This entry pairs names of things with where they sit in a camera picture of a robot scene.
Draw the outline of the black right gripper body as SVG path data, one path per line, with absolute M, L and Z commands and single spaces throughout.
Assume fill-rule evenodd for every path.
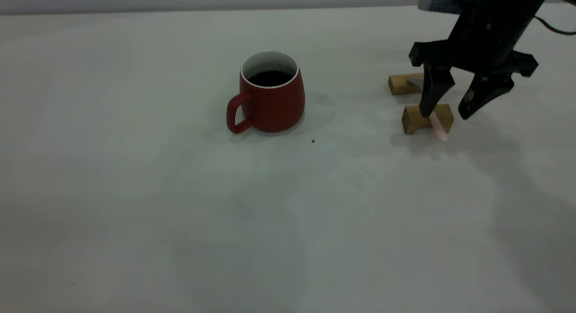
M 448 39 L 416 42 L 409 53 L 413 66 L 424 63 L 456 67 L 476 75 L 520 73 L 538 67 L 530 54 L 514 50 L 545 0 L 418 0 L 418 9 L 458 14 Z

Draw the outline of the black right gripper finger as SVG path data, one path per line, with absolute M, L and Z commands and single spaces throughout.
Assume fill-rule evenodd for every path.
M 424 82 L 419 104 L 423 117 L 429 117 L 444 94 L 455 85 L 451 69 L 450 66 L 424 63 Z
M 474 75 L 471 85 L 459 103 L 458 111 L 461 118 L 469 119 L 495 98 L 509 93 L 513 87 L 511 74 Z

